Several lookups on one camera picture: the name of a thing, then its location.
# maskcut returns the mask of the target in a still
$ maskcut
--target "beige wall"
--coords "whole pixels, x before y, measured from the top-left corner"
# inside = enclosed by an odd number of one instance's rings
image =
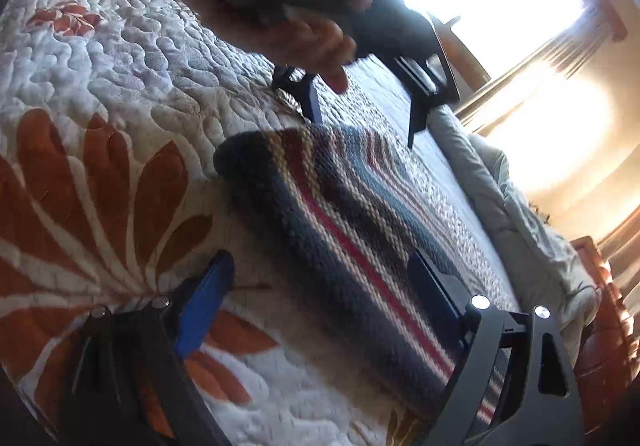
[[[583,124],[579,130],[582,140],[572,140],[572,148],[580,144],[593,146],[581,162],[571,155],[565,157],[565,178],[559,184],[552,184],[550,176],[548,187],[526,192],[544,212],[551,214],[552,224],[568,238],[591,235],[598,240],[640,204],[640,10],[633,0],[610,1],[628,28],[628,38],[606,42],[570,79],[581,83],[582,88],[577,90],[594,87],[606,99],[609,118],[606,129],[601,123],[607,116],[594,112],[590,117],[587,98],[583,106],[580,98],[558,98],[558,102],[572,100],[573,108],[582,111],[563,120],[555,132],[550,133],[545,126],[557,123],[545,122],[544,117],[537,120],[537,137],[545,138],[550,162],[568,143],[562,133],[563,124],[569,127],[577,119]],[[550,108],[545,116],[553,116],[553,110]],[[594,144],[596,136],[599,141]],[[539,172],[547,171],[541,166]]]

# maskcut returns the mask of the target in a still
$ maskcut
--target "orange flower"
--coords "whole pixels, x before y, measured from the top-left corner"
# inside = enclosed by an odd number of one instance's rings
[[[173,142],[160,148],[144,165],[131,199],[126,140],[97,114],[84,135],[84,177],[72,173],[60,135],[37,108],[18,126],[17,158],[22,181],[0,156],[0,362],[55,426],[68,357],[91,307],[131,310],[152,298],[158,285],[168,284],[162,276],[204,241],[212,217],[183,220],[161,247],[188,186],[182,155]],[[78,193],[82,181],[90,199]],[[102,228],[100,243],[87,203]],[[129,253],[127,235],[133,240]],[[207,347],[255,354],[276,346],[255,326],[222,311],[207,346],[186,367],[213,398],[244,404],[250,396]]]
[[[40,26],[51,22],[54,32],[64,36],[84,36],[94,31],[102,21],[99,14],[88,12],[75,2],[62,2],[51,9],[37,9],[27,26]]]

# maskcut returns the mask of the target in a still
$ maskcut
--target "curtain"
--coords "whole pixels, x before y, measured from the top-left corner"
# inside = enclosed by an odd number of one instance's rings
[[[598,243],[629,313],[640,314],[640,206]]]
[[[468,131],[486,136],[535,97],[550,73],[569,78],[580,70],[612,33],[600,7],[587,7],[571,27],[479,89],[456,115]]]

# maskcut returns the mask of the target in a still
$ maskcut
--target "striped knitted textile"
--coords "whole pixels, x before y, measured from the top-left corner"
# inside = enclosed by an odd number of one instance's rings
[[[214,163],[262,230],[292,250],[304,267],[294,282],[350,350],[432,417],[459,357],[420,308],[406,266],[423,248],[441,272],[460,276],[391,143],[349,126],[250,132],[226,140]],[[484,423],[495,410],[494,378],[478,413]]]

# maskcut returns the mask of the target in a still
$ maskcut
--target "blue gripper pad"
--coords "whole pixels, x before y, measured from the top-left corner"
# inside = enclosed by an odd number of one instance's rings
[[[191,289],[193,285],[190,282],[197,284],[178,316],[174,350],[182,359],[200,348],[222,300],[234,284],[234,278],[233,257],[228,251],[219,251],[199,279],[185,280],[178,288]]]

